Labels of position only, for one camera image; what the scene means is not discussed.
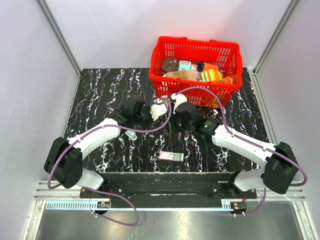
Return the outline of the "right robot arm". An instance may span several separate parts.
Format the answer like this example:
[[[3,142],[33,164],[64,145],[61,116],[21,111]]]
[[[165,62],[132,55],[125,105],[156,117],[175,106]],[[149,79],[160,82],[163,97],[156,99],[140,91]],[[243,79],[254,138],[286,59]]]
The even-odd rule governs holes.
[[[259,167],[238,171],[232,176],[227,192],[233,198],[257,188],[268,188],[284,195],[298,172],[298,162],[287,143],[281,141],[275,145],[227,129],[222,122],[202,116],[188,101],[174,104],[172,123],[174,130],[186,130],[198,141],[229,149]]]

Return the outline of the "small light blue stapler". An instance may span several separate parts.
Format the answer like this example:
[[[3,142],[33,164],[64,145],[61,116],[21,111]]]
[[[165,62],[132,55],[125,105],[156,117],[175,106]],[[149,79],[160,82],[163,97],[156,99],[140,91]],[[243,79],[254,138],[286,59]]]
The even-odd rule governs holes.
[[[131,139],[132,141],[135,141],[138,137],[137,134],[134,131],[131,130],[127,130],[125,132],[125,134],[128,136],[129,139]]]

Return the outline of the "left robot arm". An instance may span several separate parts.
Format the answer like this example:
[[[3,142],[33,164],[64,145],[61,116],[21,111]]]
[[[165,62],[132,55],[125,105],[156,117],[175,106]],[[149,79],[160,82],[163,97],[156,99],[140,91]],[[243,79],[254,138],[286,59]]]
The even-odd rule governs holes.
[[[68,139],[56,138],[44,164],[44,170],[49,174],[47,187],[52,190],[60,186],[66,189],[80,186],[103,198],[109,190],[108,185],[98,172],[85,169],[83,160],[102,144],[132,131],[135,125],[141,126],[139,133],[148,133],[148,126],[161,116],[169,118],[171,110],[165,97],[158,98],[153,105],[145,105],[143,98],[134,96],[86,132]]]

